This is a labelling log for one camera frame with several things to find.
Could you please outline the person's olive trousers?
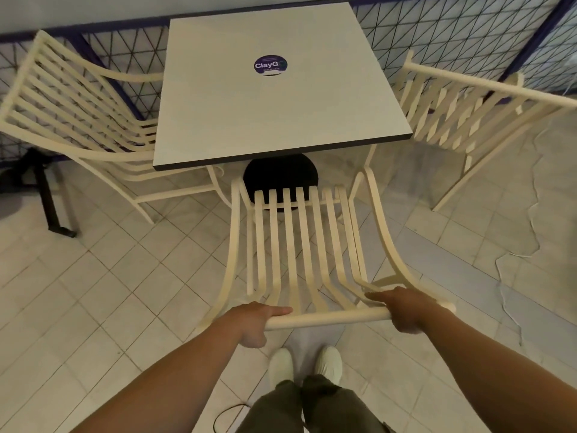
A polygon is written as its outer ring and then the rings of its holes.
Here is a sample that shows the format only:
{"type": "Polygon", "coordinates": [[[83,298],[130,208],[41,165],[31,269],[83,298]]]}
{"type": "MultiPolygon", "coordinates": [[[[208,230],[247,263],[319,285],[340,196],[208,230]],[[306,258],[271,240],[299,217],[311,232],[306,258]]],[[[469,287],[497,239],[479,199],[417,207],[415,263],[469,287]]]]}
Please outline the person's olive trousers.
{"type": "Polygon", "coordinates": [[[280,382],[250,408],[236,433],[396,433],[354,391],[326,377],[307,376],[299,386],[280,382]]]}

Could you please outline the person's left white shoe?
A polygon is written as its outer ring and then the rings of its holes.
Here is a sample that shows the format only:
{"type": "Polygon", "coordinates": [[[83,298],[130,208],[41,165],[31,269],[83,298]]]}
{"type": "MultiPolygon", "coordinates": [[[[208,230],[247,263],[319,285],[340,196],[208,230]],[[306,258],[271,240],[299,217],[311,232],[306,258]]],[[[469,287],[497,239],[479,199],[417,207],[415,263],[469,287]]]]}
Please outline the person's left white shoe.
{"type": "Polygon", "coordinates": [[[294,364],[289,349],[282,347],[270,357],[268,380],[271,390],[281,383],[294,382],[294,364]]]}

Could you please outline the person's right forearm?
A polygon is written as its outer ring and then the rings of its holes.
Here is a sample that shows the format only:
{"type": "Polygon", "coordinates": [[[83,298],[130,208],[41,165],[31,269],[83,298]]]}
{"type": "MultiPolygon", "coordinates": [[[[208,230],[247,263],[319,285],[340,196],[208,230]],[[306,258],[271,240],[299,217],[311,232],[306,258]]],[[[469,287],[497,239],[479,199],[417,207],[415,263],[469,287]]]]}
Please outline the person's right forearm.
{"type": "Polygon", "coordinates": [[[577,389],[426,302],[417,322],[492,433],[577,433],[577,389]]]}

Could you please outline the person's white shoe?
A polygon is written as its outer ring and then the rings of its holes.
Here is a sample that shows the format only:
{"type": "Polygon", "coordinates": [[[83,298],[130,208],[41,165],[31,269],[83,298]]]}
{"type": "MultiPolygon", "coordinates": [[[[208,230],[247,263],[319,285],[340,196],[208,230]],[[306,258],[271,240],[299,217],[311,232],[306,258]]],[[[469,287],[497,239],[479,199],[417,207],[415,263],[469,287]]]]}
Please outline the person's white shoe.
{"type": "Polygon", "coordinates": [[[321,375],[334,385],[340,385],[343,374],[342,357],[334,346],[321,348],[314,364],[313,373],[321,375]]]}
{"type": "Polygon", "coordinates": [[[294,382],[294,364],[289,349],[282,347],[270,357],[268,380],[271,390],[281,383],[294,382]]]}

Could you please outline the person's right hand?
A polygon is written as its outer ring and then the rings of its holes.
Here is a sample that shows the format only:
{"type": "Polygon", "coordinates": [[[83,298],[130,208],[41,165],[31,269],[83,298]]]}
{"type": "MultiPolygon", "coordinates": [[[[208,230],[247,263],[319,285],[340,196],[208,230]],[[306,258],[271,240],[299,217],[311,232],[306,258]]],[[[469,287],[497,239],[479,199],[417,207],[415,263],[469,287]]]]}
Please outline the person's right hand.
{"type": "Polygon", "coordinates": [[[430,322],[443,308],[426,293],[397,286],[396,301],[385,304],[391,314],[394,327],[406,334],[419,334],[426,331],[430,322]]]}

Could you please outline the person's left hand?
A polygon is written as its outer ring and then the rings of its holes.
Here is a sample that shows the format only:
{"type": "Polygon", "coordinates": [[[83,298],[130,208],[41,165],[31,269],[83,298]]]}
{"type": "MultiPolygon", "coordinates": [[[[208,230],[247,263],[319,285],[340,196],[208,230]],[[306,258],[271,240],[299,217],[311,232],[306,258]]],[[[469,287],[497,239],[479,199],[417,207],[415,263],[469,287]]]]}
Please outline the person's left hand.
{"type": "Polygon", "coordinates": [[[246,348],[262,348],[266,342],[265,325],[273,317],[264,317],[261,306],[268,306],[253,301],[231,308],[223,317],[239,334],[240,344],[246,348]]]}

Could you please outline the person's right white shoe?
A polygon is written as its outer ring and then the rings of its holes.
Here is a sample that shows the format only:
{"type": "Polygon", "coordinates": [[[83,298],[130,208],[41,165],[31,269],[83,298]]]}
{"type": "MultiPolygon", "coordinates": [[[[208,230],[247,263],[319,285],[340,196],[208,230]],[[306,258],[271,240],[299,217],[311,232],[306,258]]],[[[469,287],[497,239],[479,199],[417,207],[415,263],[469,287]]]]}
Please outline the person's right white shoe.
{"type": "Polygon", "coordinates": [[[334,346],[321,348],[314,364],[313,373],[321,375],[334,385],[340,385],[343,374],[342,357],[334,346]]]}

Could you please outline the white square table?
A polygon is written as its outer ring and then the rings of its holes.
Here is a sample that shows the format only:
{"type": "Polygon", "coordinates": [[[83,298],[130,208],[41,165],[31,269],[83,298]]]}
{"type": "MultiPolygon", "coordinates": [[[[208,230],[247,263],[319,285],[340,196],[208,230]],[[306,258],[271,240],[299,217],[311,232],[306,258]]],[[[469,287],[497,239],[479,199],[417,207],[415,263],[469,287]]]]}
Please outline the white square table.
{"type": "Polygon", "coordinates": [[[348,2],[172,19],[157,171],[413,135],[348,2]],[[265,55],[287,70],[254,70],[265,55]]]}

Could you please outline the person's left forearm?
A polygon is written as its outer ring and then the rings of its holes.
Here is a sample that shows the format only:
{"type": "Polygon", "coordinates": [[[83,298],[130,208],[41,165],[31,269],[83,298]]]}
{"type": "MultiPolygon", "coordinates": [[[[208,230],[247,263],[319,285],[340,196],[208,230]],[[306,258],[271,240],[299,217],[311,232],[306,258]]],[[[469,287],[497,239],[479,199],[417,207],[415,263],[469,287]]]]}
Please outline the person's left forearm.
{"type": "Polygon", "coordinates": [[[191,433],[254,323],[247,313],[239,312],[216,320],[153,364],[70,433],[191,433]]]}

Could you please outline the round purple sticker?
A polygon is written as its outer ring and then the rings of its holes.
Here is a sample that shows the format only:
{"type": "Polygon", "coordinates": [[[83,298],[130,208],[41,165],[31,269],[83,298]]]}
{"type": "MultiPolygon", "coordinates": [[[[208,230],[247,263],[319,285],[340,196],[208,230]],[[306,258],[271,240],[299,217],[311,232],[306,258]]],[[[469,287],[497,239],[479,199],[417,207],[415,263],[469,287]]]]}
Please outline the round purple sticker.
{"type": "Polygon", "coordinates": [[[270,77],[284,73],[288,63],[284,57],[278,55],[265,55],[255,60],[254,70],[256,73],[270,77]]]}

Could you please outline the black round table base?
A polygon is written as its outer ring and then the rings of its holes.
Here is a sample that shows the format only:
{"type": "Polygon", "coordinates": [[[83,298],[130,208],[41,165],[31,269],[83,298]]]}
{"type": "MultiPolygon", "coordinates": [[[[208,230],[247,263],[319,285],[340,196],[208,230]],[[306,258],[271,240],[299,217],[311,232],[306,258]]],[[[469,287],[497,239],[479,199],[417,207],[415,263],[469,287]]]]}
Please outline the black round table base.
{"type": "Polygon", "coordinates": [[[276,190],[277,200],[281,202],[286,188],[290,190],[291,201],[296,202],[296,188],[300,187],[308,201],[309,188],[319,185],[316,166],[302,153],[254,159],[248,163],[242,178],[251,203],[255,202],[255,192],[261,190],[267,204],[272,189],[276,190]]]}

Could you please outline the cream slatted chair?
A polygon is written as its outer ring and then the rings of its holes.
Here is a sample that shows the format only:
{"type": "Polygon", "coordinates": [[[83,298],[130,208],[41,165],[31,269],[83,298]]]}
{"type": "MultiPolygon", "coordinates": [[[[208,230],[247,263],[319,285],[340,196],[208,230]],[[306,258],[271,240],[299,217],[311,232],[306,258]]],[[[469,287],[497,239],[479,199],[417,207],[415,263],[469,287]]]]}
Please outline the cream slatted chair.
{"type": "Polygon", "coordinates": [[[100,67],[40,30],[0,104],[0,132],[65,155],[108,184],[150,224],[154,220],[143,205],[152,201],[216,192],[231,207],[218,182],[220,166],[155,170],[158,120],[138,120],[109,79],[147,84],[162,81],[163,74],[100,67]],[[126,187],[203,168],[210,178],[204,185],[141,196],[126,187]]]}
{"type": "Polygon", "coordinates": [[[295,196],[258,190],[251,201],[241,178],[232,184],[232,213],[226,272],[215,303],[191,333],[203,332],[238,303],[290,306],[292,313],[268,320],[266,331],[390,320],[386,306],[368,291],[395,286],[421,290],[441,306],[454,304],[424,289],[396,250],[372,169],[361,168],[350,190],[297,187],[295,196]],[[392,274],[371,281],[366,271],[355,197],[368,193],[377,237],[392,274]]]}
{"type": "Polygon", "coordinates": [[[524,87],[522,72],[499,82],[420,65],[413,57],[409,49],[392,85],[413,131],[410,139],[464,155],[459,178],[434,212],[534,125],[577,110],[577,99],[524,87]]]}

